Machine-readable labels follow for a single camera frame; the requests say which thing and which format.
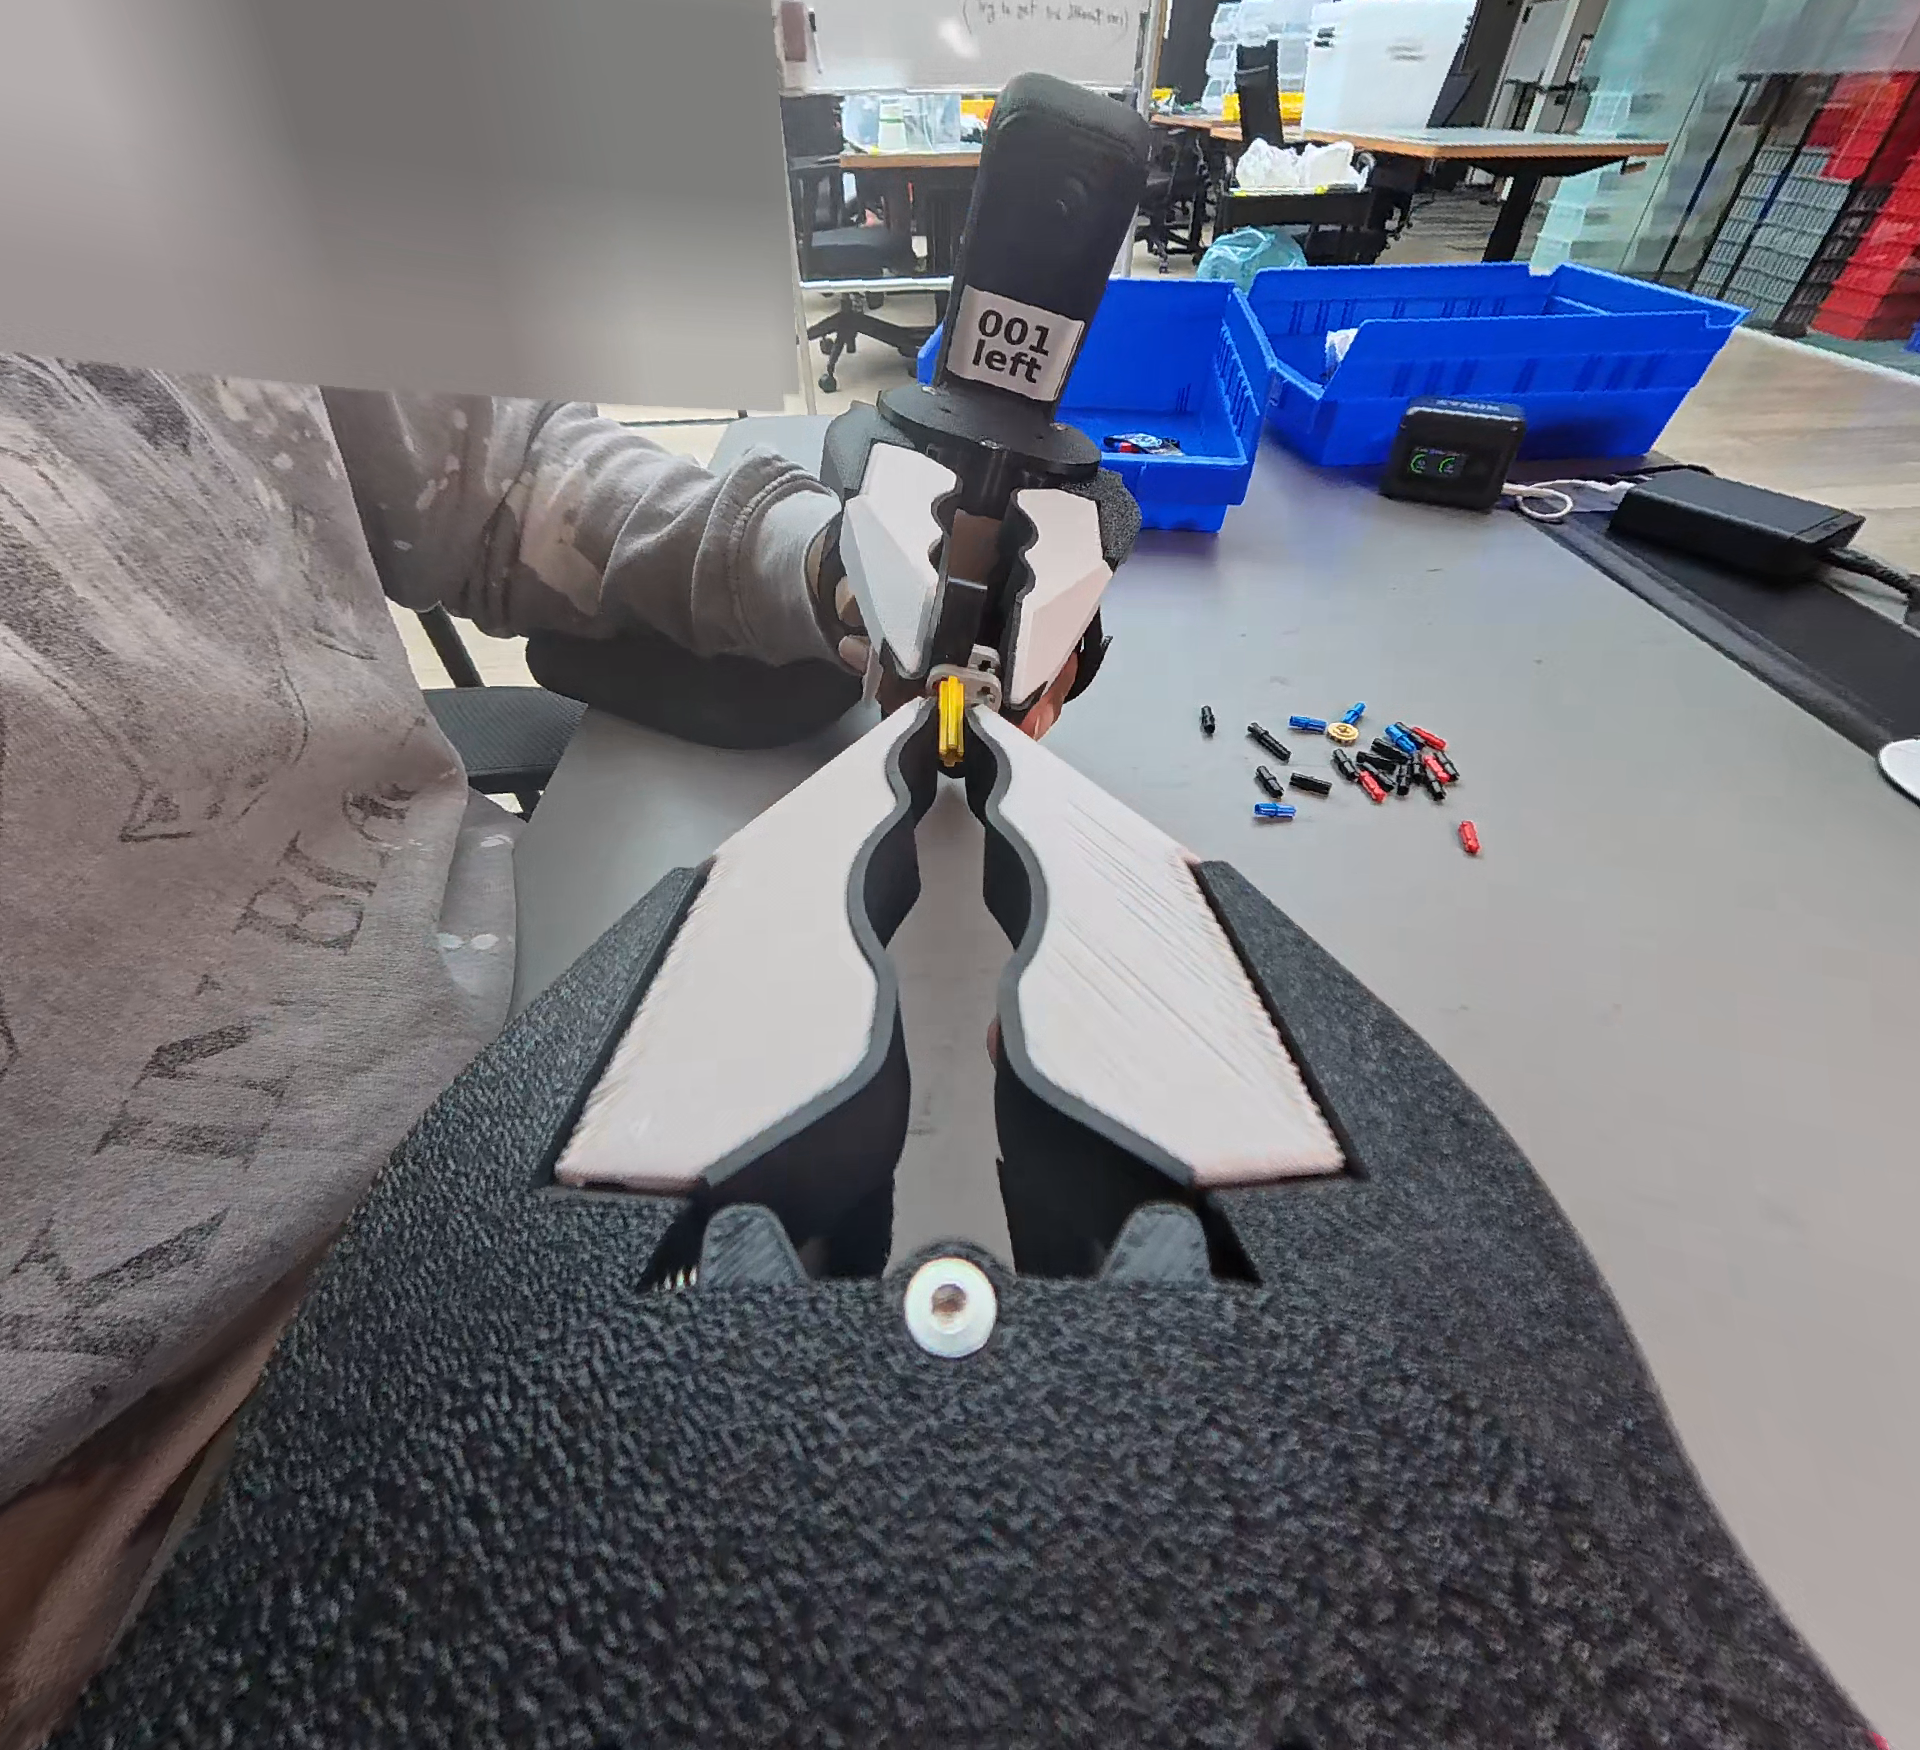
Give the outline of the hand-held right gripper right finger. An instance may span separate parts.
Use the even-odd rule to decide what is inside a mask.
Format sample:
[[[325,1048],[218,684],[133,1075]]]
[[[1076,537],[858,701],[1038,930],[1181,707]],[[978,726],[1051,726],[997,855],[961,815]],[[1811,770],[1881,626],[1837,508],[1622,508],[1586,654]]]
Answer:
[[[965,762],[1018,1087],[1188,1189],[1341,1173],[1192,850],[994,711]]]

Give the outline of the grey desk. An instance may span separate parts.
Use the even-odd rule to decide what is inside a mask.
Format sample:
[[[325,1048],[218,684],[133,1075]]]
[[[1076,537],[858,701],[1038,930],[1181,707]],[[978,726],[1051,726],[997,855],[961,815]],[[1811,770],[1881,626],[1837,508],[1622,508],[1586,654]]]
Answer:
[[[1274,442],[1222,537],[1139,541],[1108,629],[1055,745],[1501,1116],[1753,1565],[1916,1747],[1916,806],[1556,532]],[[1449,743],[1451,800],[1256,822],[1245,726],[1356,701]]]

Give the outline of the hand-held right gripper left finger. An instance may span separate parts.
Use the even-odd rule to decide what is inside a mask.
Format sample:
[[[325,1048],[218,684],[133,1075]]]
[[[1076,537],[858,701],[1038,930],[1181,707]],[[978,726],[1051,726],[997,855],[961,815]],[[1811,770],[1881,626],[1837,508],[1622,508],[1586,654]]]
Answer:
[[[890,942],[938,711],[900,707],[707,858],[555,1160],[571,1188],[869,1191],[905,1135]]]

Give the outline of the pile of small connector pins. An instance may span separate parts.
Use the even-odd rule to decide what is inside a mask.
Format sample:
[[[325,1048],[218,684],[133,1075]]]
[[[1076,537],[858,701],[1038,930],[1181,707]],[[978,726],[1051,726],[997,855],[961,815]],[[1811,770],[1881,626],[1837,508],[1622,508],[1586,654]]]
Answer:
[[[1369,805],[1402,803],[1423,794],[1443,805],[1460,785],[1460,768],[1449,743],[1434,731],[1389,720],[1367,727],[1367,703],[1356,701],[1337,718],[1287,715],[1284,729],[1258,722],[1245,726],[1245,740],[1258,755],[1253,764],[1261,825],[1288,825],[1309,803],[1327,803],[1335,785],[1346,785]],[[1325,727],[1349,722],[1360,729],[1356,745],[1335,745]]]

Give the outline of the stack of clear storage boxes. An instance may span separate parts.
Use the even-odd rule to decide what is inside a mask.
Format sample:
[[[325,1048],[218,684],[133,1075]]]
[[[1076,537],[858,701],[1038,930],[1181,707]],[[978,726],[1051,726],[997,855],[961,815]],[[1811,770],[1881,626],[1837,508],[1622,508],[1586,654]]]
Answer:
[[[1427,128],[1476,0],[1227,0],[1200,104],[1225,115],[1238,54],[1272,42],[1283,126]]]

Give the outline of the wooden top table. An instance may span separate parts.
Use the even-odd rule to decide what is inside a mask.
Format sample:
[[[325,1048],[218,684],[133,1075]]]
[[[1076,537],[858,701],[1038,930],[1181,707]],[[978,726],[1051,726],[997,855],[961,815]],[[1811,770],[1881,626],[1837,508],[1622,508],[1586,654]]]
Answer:
[[[1505,264],[1517,258],[1529,212],[1547,180],[1586,175],[1610,166],[1637,166],[1668,151],[1665,142],[1529,133],[1517,129],[1400,129],[1340,131],[1296,129],[1288,143],[1327,146],[1346,142],[1373,159],[1365,192],[1325,195],[1217,193],[1214,225],[1303,227],[1312,269],[1373,264],[1389,240],[1410,221],[1411,195],[1434,170],[1460,166],[1506,181],[1501,212],[1480,260]]]
[[[973,208],[973,186],[983,143],[953,148],[862,151],[843,150],[840,172],[881,184],[903,184],[908,215],[926,241],[932,274],[951,274]]]

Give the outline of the stacks of coloured storage bins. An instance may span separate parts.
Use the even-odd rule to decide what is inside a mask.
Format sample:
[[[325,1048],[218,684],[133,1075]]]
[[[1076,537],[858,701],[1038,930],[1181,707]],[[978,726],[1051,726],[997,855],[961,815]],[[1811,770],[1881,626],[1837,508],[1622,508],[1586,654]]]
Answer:
[[[1911,341],[1917,75],[1743,73],[1670,274],[1777,337]]]

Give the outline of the black office chair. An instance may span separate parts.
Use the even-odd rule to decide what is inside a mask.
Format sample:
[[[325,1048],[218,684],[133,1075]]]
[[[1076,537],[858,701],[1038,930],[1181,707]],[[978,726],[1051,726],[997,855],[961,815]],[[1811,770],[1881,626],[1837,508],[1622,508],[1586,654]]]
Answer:
[[[935,324],[900,323],[887,303],[926,298],[939,321],[951,293],[951,274],[932,274],[903,184],[840,172],[840,151],[797,153],[786,161],[801,326],[807,346],[820,353],[813,381],[820,393],[837,392],[843,362],[862,349],[892,351],[911,367]]]
[[[498,685],[477,673],[450,610],[420,610],[420,627],[450,678],[424,701],[454,745],[474,792],[533,816],[576,735],[587,706],[541,685]]]

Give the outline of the black charger with green display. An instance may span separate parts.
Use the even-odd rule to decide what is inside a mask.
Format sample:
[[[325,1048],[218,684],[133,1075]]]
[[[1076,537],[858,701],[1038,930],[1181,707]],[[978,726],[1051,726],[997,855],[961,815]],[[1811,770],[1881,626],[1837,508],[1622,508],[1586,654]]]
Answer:
[[[1527,419],[1515,401],[1411,399],[1388,449],[1379,497],[1488,515],[1501,504],[1525,436]]]

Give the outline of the person's left hand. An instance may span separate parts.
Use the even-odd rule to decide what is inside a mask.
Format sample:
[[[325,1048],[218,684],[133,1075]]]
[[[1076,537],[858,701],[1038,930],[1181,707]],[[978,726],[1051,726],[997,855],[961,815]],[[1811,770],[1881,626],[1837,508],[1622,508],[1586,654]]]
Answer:
[[[862,698],[874,701],[880,714],[892,714],[902,701],[909,701],[915,691],[909,684],[892,682],[886,670],[876,668],[871,641],[846,573],[839,539],[840,522],[830,521],[809,545],[805,555],[809,603],[835,659],[860,682]],[[1082,675],[1094,678],[1097,673],[1108,648],[1110,638],[1100,627],[1100,617],[1092,617],[1055,680],[1018,718],[1026,735],[1045,737],[1053,729],[1068,701],[1089,687]]]

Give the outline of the black power adapter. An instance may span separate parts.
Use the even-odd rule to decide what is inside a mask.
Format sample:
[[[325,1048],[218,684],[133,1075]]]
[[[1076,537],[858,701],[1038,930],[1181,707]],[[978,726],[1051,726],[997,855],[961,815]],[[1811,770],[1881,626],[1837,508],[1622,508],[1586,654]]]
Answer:
[[[1854,549],[1858,513],[1720,477],[1697,465],[1645,474],[1620,494],[1608,532],[1762,583],[1816,576]]]

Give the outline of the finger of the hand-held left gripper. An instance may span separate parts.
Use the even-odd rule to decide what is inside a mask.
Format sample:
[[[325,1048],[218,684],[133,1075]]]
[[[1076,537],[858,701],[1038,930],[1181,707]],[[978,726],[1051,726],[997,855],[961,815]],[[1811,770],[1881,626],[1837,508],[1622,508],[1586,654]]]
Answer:
[[[876,444],[843,504],[840,560],[869,659],[926,691],[942,604],[951,472],[903,444]]]
[[[1081,646],[1113,566],[1089,497],[1020,490],[1010,527],[1013,566],[999,641],[1003,707],[1026,711]]]

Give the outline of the person's left forearm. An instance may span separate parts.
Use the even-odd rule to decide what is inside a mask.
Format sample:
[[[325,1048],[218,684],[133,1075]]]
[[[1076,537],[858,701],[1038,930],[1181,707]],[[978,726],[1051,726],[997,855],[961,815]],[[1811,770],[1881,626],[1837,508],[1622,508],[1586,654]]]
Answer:
[[[840,508],[778,454],[712,469],[584,401],[320,395],[402,608],[500,638],[652,631],[699,657],[839,663],[820,575]]]

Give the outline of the white plastic bags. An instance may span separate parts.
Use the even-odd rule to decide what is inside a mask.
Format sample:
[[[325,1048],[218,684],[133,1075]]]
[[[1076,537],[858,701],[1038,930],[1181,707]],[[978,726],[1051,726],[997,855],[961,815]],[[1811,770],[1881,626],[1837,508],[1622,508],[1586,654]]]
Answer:
[[[1346,140],[1277,146],[1258,137],[1237,156],[1230,190],[1249,197],[1317,197],[1367,187],[1369,153]]]

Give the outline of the long blue plastic bin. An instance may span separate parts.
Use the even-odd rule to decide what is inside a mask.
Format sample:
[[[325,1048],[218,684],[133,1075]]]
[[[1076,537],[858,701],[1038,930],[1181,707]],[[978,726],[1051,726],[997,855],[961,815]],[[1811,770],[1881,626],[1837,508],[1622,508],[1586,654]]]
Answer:
[[[1322,468],[1386,462],[1417,397],[1515,401],[1527,460],[1654,449],[1744,313],[1575,264],[1408,264],[1262,272],[1249,303],[1277,359],[1264,422]],[[1332,381],[1325,332],[1367,328]]]

